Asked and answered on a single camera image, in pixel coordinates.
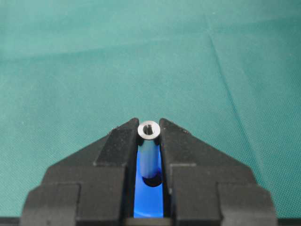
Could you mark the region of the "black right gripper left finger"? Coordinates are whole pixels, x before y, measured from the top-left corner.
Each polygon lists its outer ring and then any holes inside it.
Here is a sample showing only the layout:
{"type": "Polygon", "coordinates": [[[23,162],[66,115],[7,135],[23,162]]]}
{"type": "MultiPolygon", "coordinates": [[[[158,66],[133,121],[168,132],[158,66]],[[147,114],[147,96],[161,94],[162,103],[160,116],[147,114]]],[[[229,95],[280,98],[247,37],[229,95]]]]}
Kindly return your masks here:
{"type": "Polygon", "coordinates": [[[118,226],[134,214],[137,128],[132,118],[50,166],[25,201],[23,226],[118,226]]]}

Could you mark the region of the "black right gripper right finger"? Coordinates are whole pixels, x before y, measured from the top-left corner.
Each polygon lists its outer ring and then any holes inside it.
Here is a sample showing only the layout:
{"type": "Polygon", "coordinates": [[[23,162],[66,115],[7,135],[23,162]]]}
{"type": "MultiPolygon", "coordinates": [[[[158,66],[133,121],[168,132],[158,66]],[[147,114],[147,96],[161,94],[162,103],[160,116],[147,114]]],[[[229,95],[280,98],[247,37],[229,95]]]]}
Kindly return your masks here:
{"type": "Polygon", "coordinates": [[[250,167],[160,119],[164,214],[175,226],[275,226],[269,191],[250,167]]]}

